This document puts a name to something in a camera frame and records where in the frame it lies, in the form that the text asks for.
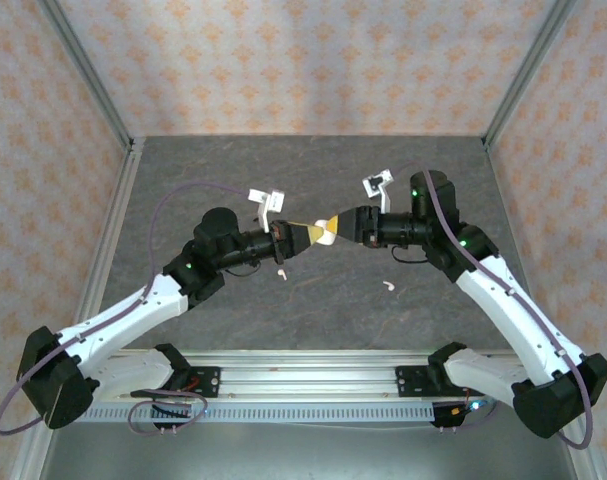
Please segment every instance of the gray stone floor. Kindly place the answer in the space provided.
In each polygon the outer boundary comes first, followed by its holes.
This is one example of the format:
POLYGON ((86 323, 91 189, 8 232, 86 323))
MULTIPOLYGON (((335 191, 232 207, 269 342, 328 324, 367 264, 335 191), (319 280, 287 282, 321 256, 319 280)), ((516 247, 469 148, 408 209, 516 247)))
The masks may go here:
MULTIPOLYGON (((143 150, 107 283, 103 307, 143 285, 145 238, 158 200, 190 180, 286 193, 280 218, 313 223, 370 202, 361 179, 411 162, 388 191, 392 211, 407 211, 410 176, 428 166, 457 190, 461 218, 494 240, 523 283, 490 162, 472 137, 151 137, 143 150)), ((210 208, 226 206, 241 229, 256 228, 256 204, 209 188, 188 191, 162 211, 155 234, 164 265, 210 208)), ((420 258, 417 247, 400 252, 420 258)), ((131 346, 171 342, 183 349, 433 349, 453 340, 475 348, 507 344, 485 314, 429 265, 402 265, 389 251, 337 240, 284 265, 264 262, 199 307, 165 322, 131 346), (396 285, 389 292, 383 281, 396 285)))

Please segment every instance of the black mounting bracket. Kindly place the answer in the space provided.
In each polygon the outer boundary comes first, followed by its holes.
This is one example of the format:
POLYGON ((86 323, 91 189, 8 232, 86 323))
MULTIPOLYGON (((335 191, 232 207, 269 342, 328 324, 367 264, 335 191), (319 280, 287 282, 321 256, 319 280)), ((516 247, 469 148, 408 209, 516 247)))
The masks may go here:
MULTIPOLYGON (((452 342, 427 357, 427 365, 406 365, 396 367, 396 386, 399 397, 460 397, 468 395, 468 389, 458 387, 450 381, 445 372, 445 362, 467 348, 459 342, 452 342)), ((469 396, 483 396, 475 390, 469 396)))
MULTIPOLYGON (((396 387, 401 398, 418 397, 464 397, 467 389, 456 385, 437 385, 429 377, 428 365, 404 365, 396 367, 396 387)), ((481 397, 482 393, 470 390, 471 397, 481 397)))
MULTIPOLYGON (((205 398, 217 398, 221 385, 220 367, 195 367, 190 365, 181 352, 170 343, 154 347, 170 361, 174 370, 170 379, 160 390, 173 390, 198 393, 205 398)), ((145 390, 131 392, 134 398, 151 398, 152 400, 168 398, 167 395, 149 393, 145 390)))

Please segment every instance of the metal corner post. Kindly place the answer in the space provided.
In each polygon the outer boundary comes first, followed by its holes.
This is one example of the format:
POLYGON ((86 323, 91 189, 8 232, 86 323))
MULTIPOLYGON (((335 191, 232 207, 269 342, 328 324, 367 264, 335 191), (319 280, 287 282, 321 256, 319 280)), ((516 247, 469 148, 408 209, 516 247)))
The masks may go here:
POLYGON ((94 99, 99 105, 99 108, 105 115, 114 135, 121 143, 123 148, 128 148, 131 144, 131 137, 117 111, 116 107, 112 103, 103 82, 92 66, 92 62, 88 57, 87 53, 83 49, 81 42, 79 41, 76 33, 72 29, 72 25, 70 24, 63 8, 59 4, 58 0, 38 0, 38 3, 41 5, 43 13, 50 20, 54 30, 58 33, 63 45, 65 45, 65 49, 68 54, 74 61, 81 77, 85 81, 87 87, 90 89, 90 92, 94 96, 94 99))
POLYGON ((576 1, 556 0, 552 6, 483 137, 483 146, 486 150, 489 151, 494 146, 576 1))
MULTIPOLYGON (((101 237, 94 251, 94 258, 72 323, 78 323, 96 315, 101 307, 103 291, 112 266, 112 258, 121 233, 144 142, 144 137, 136 138, 133 146, 127 148, 105 215, 101 237)), ((19 453, 10 475, 12 480, 37 480, 41 477, 52 433, 52 430, 41 422, 23 434, 19 453)))

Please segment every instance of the patterned wallpaper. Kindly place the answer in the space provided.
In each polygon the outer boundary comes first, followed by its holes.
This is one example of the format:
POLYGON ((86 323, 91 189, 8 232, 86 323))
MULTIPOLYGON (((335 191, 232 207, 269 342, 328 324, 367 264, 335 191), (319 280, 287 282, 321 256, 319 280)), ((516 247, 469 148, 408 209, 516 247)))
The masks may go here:
POLYGON ((552 0, 63 0, 135 136, 485 132, 552 0))
MULTIPOLYGON (((493 152, 535 298, 607 358, 607 0, 580 1, 493 152)), ((607 460, 607 386, 595 441, 607 460)))
MULTIPOLYGON (((0 400, 25 337, 72 322, 122 158, 37 2, 0 2, 0 400)), ((0 479, 20 440, 0 438, 0 479)))

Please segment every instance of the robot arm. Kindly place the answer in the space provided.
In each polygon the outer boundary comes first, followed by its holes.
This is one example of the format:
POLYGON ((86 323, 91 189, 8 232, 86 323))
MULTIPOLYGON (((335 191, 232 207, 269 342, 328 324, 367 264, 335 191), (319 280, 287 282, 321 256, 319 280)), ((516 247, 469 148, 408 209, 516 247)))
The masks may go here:
POLYGON ((104 398, 171 381, 180 354, 169 345, 157 346, 140 358, 108 359, 151 328, 213 295, 225 284, 222 271, 244 264, 256 266, 269 258, 282 264, 323 234, 320 227, 284 221, 265 227, 241 233, 234 212, 212 209, 194 229, 194 239, 148 286, 56 334, 47 327, 32 332, 18 378, 50 352, 69 344, 22 387, 47 426, 61 428, 73 422, 94 396, 104 398))
POLYGON ((584 412, 578 382, 566 359, 578 367, 592 405, 607 380, 607 361, 598 353, 586 356, 550 322, 516 282, 485 233, 460 221, 452 182, 441 172, 432 171, 430 176, 441 217, 425 175, 418 173, 410 182, 411 213, 358 207, 329 220, 327 228, 370 248, 421 246, 427 261, 483 309, 523 365, 515 368, 453 343, 430 356, 432 382, 437 387, 453 384, 488 394, 514 407, 530 430, 548 438, 584 412), (443 224, 469 255, 453 244, 443 224), (543 328, 555 337, 557 346, 543 328))

